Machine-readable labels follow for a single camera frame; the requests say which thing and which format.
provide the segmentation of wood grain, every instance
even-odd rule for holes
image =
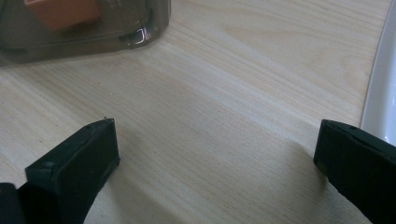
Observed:
[[[312,162],[359,126],[390,0],[173,0],[143,49],[0,68],[0,181],[115,118],[121,164],[86,223],[369,223]]]

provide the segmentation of transparent plastic container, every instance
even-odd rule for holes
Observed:
[[[0,65],[139,48],[170,15],[170,0],[0,0]]]

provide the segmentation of wooden table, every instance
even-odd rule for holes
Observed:
[[[312,162],[360,125],[390,0],[173,0],[152,45],[0,68],[0,181],[116,121],[120,167],[86,223],[369,223]]]

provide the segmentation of orange object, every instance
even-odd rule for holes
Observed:
[[[53,31],[100,17],[95,0],[24,0],[24,4]]]

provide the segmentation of white object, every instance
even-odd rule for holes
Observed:
[[[393,1],[371,74],[361,128],[396,146],[396,4]]]

